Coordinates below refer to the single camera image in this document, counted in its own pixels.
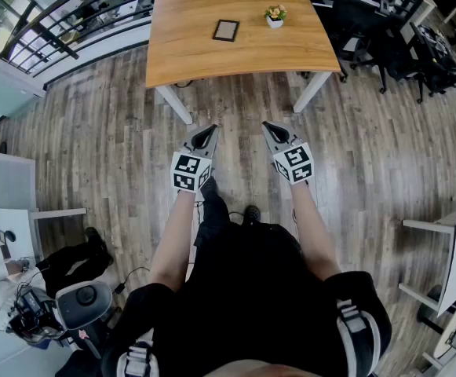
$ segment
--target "small flower pot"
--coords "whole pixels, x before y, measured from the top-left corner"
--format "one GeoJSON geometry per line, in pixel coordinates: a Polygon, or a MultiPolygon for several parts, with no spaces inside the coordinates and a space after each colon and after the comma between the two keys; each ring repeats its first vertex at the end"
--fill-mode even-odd
{"type": "Polygon", "coordinates": [[[270,16],[266,16],[266,20],[271,28],[280,28],[283,25],[283,20],[273,20],[270,16]]]}

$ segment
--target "strap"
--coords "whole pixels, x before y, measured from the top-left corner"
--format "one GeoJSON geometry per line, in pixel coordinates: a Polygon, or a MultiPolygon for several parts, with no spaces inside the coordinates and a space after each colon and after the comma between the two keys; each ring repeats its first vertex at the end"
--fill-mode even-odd
{"type": "Polygon", "coordinates": [[[142,335],[118,360],[117,377],[159,377],[149,334],[142,335]]]}
{"type": "Polygon", "coordinates": [[[378,364],[381,352],[378,325],[369,313],[360,312],[351,299],[337,301],[337,309],[337,329],[345,348],[348,377],[368,376],[378,364]]]}

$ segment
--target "shoe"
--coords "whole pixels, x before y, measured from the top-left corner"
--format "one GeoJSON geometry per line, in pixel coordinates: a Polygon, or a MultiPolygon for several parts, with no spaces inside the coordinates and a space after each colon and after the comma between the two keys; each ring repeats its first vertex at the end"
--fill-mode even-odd
{"type": "Polygon", "coordinates": [[[109,265],[112,265],[112,263],[114,262],[114,259],[109,254],[108,246],[104,242],[102,237],[100,237],[99,232],[95,228],[90,226],[89,228],[85,229],[85,234],[86,234],[86,237],[88,237],[89,242],[93,242],[93,244],[97,245],[97,251],[99,251],[100,254],[105,254],[108,256],[109,265]]]}
{"type": "Polygon", "coordinates": [[[211,192],[213,192],[214,194],[218,194],[217,182],[215,181],[213,176],[210,176],[208,178],[208,180],[202,186],[200,191],[202,192],[203,197],[205,197],[205,195],[207,194],[210,194],[211,192]]]}
{"type": "Polygon", "coordinates": [[[261,221],[261,210],[255,205],[249,205],[243,212],[243,223],[251,224],[254,221],[261,221]]]}

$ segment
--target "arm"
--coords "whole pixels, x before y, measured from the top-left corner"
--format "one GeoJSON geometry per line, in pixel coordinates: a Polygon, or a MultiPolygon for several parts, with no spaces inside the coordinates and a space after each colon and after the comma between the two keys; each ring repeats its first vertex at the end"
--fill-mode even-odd
{"type": "Polygon", "coordinates": [[[321,280],[340,273],[334,243],[305,182],[290,186],[296,211],[299,243],[307,268],[321,280]]]}
{"type": "Polygon", "coordinates": [[[186,281],[194,206],[195,193],[181,191],[152,259],[150,283],[164,284],[177,292],[186,281]]]}

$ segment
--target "office chair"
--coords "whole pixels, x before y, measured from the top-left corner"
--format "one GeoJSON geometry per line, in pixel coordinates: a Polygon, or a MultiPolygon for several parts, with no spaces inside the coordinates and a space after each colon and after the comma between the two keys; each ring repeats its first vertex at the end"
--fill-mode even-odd
{"type": "MultiPolygon", "coordinates": [[[[330,43],[340,60],[357,62],[370,45],[370,36],[387,27],[392,18],[379,13],[378,8],[361,0],[334,0],[332,7],[315,7],[330,43]],[[354,51],[345,50],[352,38],[357,38],[354,51]]],[[[341,82],[346,82],[348,72],[340,63],[341,82]]]]}
{"type": "MultiPolygon", "coordinates": [[[[391,24],[390,17],[393,14],[390,13],[390,6],[395,0],[371,1],[379,4],[379,7],[361,0],[334,0],[332,9],[320,5],[315,7],[329,35],[334,52],[340,60],[357,62],[370,45],[370,35],[391,24]],[[358,39],[355,49],[345,50],[352,38],[358,39]]],[[[341,63],[340,67],[340,80],[346,82],[348,72],[341,63]]]]}
{"type": "Polygon", "coordinates": [[[432,62],[416,60],[410,54],[410,47],[406,44],[399,26],[395,20],[392,26],[380,30],[372,37],[373,42],[370,44],[367,52],[372,56],[371,60],[358,63],[358,66],[377,65],[381,76],[382,87],[380,93],[387,91],[385,70],[390,77],[399,81],[414,77],[418,80],[420,86],[420,95],[423,87],[423,78],[421,73],[427,67],[432,66],[432,62]]]}
{"type": "MultiPolygon", "coordinates": [[[[429,96],[432,97],[435,93],[446,93],[446,89],[456,86],[456,61],[450,53],[446,55],[439,54],[436,48],[429,40],[418,30],[418,28],[410,23],[414,31],[414,37],[409,42],[409,49],[414,48],[418,59],[426,63],[431,63],[427,66],[428,71],[423,71],[420,75],[420,85],[424,83],[430,90],[429,96]]],[[[436,34],[431,29],[433,38],[436,39],[436,34]]],[[[420,86],[420,97],[418,103],[423,101],[422,86],[420,86]]]]}
{"type": "Polygon", "coordinates": [[[419,87],[417,102],[420,104],[423,102],[424,84],[430,89],[430,97],[435,92],[445,93],[446,88],[456,84],[456,66],[452,67],[449,62],[439,63],[436,52],[429,45],[428,40],[421,35],[414,24],[410,23],[410,25],[415,34],[410,44],[406,44],[397,26],[380,31],[373,36],[373,42],[367,50],[372,59],[358,65],[379,67],[382,82],[380,93],[385,93],[387,90],[385,69],[396,81],[416,79],[419,87]],[[413,47],[418,56],[417,59],[410,54],[410,49],[413,47]]]}

